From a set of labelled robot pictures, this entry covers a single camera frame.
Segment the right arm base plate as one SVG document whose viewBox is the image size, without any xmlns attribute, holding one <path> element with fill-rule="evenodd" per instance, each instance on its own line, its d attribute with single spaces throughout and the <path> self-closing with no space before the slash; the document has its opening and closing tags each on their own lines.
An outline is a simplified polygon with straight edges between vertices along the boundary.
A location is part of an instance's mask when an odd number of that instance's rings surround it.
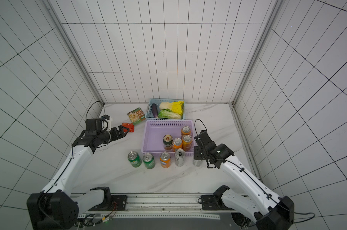
<svg viewBox="0 0 347 230">
<path fill-rule="evenodd" d="M 202 205 L 202 210 L 221 210 L 222 204 L 219 196 L 216 195 L 201 195 L 198 202 Z"/>
</svg>

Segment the green soda can front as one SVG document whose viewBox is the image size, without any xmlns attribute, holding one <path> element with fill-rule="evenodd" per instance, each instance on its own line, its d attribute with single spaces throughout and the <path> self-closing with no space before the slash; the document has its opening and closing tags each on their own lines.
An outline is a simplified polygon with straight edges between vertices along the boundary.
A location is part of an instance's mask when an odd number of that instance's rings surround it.
<svg viewBox="0 0 347 230">
<path fill-rule="evenodd" d="M 131 151 L 128 154 L 127 159 L 134 168 L 138 168 L 142 164 L 141 158 L 136 151 Z"/>
</svg>

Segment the purple plastic basket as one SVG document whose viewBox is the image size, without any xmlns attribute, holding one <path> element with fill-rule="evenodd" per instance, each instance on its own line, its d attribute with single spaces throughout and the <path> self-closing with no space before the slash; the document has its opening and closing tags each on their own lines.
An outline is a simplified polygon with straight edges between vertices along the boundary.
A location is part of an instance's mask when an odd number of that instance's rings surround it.
<svg viewBox="0 0 347 230">
<path fill-rule="evenodd" d="M 181 129 L 188 126 L 191 129 L 191 137 L 194 138 L 194 122 L 192 120 L 148 120 L 145 123 L 142 153 L 150 152 L 159 156 L 164 149 L 163 137 L 171 135 L 173 139 L 181 136 Z"/>
</svg>

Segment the orange can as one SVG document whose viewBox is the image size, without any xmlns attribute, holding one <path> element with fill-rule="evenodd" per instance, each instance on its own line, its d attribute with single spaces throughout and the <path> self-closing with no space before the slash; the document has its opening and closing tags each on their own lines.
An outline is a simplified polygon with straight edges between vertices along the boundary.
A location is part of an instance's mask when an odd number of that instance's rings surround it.
<svg viewBox="0 0 347 230">
<path fill-rule="evenodd" d="M 163 168 L 169 168 L 171 165 L 171 156 L 168 152 L 163 152 L 160 155 L 160 162 Z"/>
<path fill-rule="evenodd" d="M 172 142 L 172 150 L 177 151 L 178 149 L 181 149 L 183 147 L 182 139 L 175 138 Z"/>
<path fill-rule="evenodd" d="M 183 138 L 185 135 L 191 135 L 191 128 L 189 126 L 183 126 L 181 129 L 181 138 Z"/>
<path fill-rule="evenodd" d="M 182 137 L 182 148 L 185 152 L 189 151 L 192 147 L 192 137 L 190 135 L 184 135 Z"/>
</svg>

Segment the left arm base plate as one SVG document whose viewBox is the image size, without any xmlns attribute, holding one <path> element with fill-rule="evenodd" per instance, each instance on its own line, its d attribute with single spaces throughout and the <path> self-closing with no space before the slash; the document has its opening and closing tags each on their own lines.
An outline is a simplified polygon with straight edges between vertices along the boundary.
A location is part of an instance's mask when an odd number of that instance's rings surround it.
<svg viewBox="0 0 347 230">
<path fill-rule="evenodd" d="M 107 199 L 105 211 L 124 211 L 127 204 L 127 195 L 113 195 Z"/>
</svg>

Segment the white monster can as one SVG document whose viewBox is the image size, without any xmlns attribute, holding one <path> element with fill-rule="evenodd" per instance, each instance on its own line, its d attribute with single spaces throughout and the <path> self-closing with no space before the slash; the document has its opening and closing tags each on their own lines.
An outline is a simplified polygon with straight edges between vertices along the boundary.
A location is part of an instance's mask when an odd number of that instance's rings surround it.
<svg viewBox="0 0 347 230">
<path fill-rule="evenodd" d="M 193 159 L 193 165 L 195 167 L 200 167 L 201 164 L 202 164 L 202 160 L 195 160 L 195 159 Z"/>
<path fill-rule="evenodd" d="M 185 163 L 185 151 L 183 149 L 177 149 L 175 151 L 175 164 L 178 167 L 182 167 Z"/>
</svg>

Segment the green can gold lid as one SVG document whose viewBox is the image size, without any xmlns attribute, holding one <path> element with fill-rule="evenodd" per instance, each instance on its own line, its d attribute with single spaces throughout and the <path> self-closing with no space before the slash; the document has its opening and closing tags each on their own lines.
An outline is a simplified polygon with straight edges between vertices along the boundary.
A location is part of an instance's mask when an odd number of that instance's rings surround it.
<svg viewBox="0 0 347 230">
<path fill-rule="evenodd" d="M 163 137 L 163 146 L 165 150 L 171 150 L 172 149 L 172 136 L 167 134 Z"/>
</svg>

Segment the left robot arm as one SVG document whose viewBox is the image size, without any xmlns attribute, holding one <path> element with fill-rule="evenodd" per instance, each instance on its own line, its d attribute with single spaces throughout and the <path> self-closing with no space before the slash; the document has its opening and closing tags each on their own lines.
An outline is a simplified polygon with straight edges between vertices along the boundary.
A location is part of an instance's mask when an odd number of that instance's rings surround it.
<svg viewBox="0 0 347 230">
<path fill-rule="evenodd" d="M 127 127 L 118 126 L 101 131 L 84 130 L 76 138 L 70 154 L 55 176 L 41 192 L 31 194 L 27 200 L 33 229 L 68 230 L 86 211 L 113 206 L 108 187 L 93 188 L 76 199 L 71 198 L 72 188 L 96 149 L 124 138 L 128 132 Z"/>
</svg>

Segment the white Monster can back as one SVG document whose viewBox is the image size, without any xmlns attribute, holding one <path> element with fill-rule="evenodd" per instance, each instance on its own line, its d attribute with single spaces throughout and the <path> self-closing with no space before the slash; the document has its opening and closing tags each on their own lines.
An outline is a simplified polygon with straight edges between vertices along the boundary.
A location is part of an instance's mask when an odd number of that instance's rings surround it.
<svg viewBox="0 0 347 230">
<path fill-rule="evenodd" d="M 201 164 L 202 164 L 202 160 L 195 160 L 195 159 L 193 159 L 193 165 L 195 167 L 200 167 Z"/>
</svg>

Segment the green soda can back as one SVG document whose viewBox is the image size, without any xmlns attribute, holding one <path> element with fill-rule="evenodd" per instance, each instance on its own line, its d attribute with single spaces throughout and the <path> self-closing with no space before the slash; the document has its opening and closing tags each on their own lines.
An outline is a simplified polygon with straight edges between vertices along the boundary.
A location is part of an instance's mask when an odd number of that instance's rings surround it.
<svg viewBox="0 0 347 230">
<path fill-rule="evenodd" d="M 145 153 L 142 160 L 147 169 L 153 169 L 155 167 L 154 156 L 150 152 Z"/>
</svg>

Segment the green soda can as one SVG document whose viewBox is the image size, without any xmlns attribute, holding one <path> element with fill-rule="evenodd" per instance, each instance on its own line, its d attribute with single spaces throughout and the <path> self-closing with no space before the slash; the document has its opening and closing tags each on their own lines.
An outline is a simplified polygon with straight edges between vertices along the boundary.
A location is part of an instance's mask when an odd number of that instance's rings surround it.
<svg viewBox="0 0 347 230">
<path fill-rule="evenodd" d="M 154 156 L 150 152 L 145 153 L 142 160 L 147 169 L 153 169 L 155 167 Z"/>
<path fill-rule="evenodd" d="M 134 168 L 138 168 L 142 164 L 141 158 L 136 151 L 131 151 L 128 154 L 127 159 Z"/>
</svg>

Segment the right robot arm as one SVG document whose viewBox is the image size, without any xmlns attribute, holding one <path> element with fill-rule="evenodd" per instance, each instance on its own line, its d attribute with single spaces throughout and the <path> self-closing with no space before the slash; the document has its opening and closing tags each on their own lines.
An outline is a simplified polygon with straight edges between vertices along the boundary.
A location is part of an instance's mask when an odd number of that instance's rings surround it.
<svg viewBox="0 0 347 230">
<path fill-rule="evenodd" d="M 288 230 L 295 223 L 294 202 L 268 189 L 226 145 L 195 146 L 194 159 L 205 160 L 209 168 L 222 170 L 247 194 L 244 197 L 222 185 L 212 195 L 200 198 L 205 210 L 235 210 L 259 230 Z"/>
</svg>

